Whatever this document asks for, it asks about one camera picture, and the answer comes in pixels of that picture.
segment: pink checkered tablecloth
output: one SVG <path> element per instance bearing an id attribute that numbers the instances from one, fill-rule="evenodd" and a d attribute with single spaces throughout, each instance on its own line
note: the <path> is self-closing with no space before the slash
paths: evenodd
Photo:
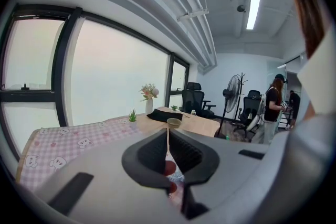
<path id="1" fill-rule="evenodd" d="M 34 191 L 56 170 L 96 146 L 141 134 L 128 124 L 128 118 L 73 127 L 42 128 L 32 133 L 21 155 L 16 181 Z M 171 202 L 181 207 L 183 183 L 175 182 L 177 191 L 169 195 Z"/>

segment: flowers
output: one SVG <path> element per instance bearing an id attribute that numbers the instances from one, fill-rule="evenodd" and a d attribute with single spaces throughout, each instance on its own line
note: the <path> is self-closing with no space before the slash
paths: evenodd
<path id="1" fill-rule="evenodd" d="M 155 87 L 154 84 L 146 84 L 145 86 L 141 87 L 140 92 L 142 93 L 142 96 L 144 97 L 144 100 L 146 101 L 152 98 L 158 98 L 159 90 Z"/>

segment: red object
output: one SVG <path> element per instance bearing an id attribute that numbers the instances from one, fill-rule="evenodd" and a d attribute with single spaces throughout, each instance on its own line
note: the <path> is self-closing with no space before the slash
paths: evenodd
<path id="1" fill-rule="evenodd" d="M 172 161 L 166 161 L 166 166 L 164 168 L 164 175 L 172 175 L 176 171 L 176 164 Z"/>
<path id="2" fill-rule="evenodd" d="M 176 190 L 177 190 L 177 185 L 174 182 L 171 182 L 169 193 L 174 193 Z"/>

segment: woman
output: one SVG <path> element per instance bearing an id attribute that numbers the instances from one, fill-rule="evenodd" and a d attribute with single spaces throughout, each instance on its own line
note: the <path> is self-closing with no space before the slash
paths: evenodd
<path id="1" fill-rule="evenodd" d="M 252 138 L 253 143 L 270 144 L 275 135 L 275 130 L 278 126 L 278 116 L 281 110 L 286 108 L 281 106 L 282 102 L 282 87 L 284 86 L 285 78 L 281 74 L 277 74 L 273 83 L 269 86 L 266 92 L 265 115 L 263 123 L 259 127 L 256 135 Z"/>

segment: black t-shirt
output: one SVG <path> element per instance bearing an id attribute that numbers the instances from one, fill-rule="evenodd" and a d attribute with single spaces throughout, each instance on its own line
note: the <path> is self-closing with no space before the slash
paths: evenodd
<path id="1" fill-rule="evenodd" d="M 265 121 L 277 121 L 280 111 L 269 109 L 270 101 L 275 102 L 276 105 L 280 105 L 278 91 L 275 88 L 270 89 L 266 93 Z"/>
<path id="2" fill-rule="evenodd" d="M 300 101 L 301 101 L 301 99 L 300 99 L 300 97 L 298 96 L 297 93 L 292 93 L 289 97 L 289 103 L 295 109 L 299 108 Z"/>

